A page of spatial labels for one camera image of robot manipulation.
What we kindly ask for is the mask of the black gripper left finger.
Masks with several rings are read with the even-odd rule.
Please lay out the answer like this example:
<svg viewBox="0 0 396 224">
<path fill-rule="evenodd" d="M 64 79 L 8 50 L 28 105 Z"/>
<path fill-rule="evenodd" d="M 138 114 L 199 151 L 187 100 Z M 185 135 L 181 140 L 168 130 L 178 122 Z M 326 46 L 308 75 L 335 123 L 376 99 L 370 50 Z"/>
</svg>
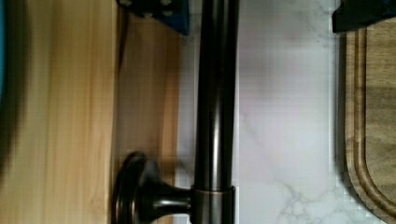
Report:
<svg viewBox="0 0 396 224">
<path fill-rule="evenodd" d="M 153 18 L 181 35 L 190 33 L 189 0 L 117 0 L 140 18 Z"/>
</svg>

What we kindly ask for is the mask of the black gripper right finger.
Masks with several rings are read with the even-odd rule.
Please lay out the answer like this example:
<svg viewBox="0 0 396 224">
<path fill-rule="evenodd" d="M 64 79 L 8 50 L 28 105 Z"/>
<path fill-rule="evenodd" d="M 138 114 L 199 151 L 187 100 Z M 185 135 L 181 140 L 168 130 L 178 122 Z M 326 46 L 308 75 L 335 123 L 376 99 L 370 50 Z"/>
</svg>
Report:
<svg viewBox="0 0 396 224">
<path fill-rule="evenodd" d="M 342 0 L 332 14 L 332 31 L 356 31 L 395 17 L 396 0 Z"/>
</svg>

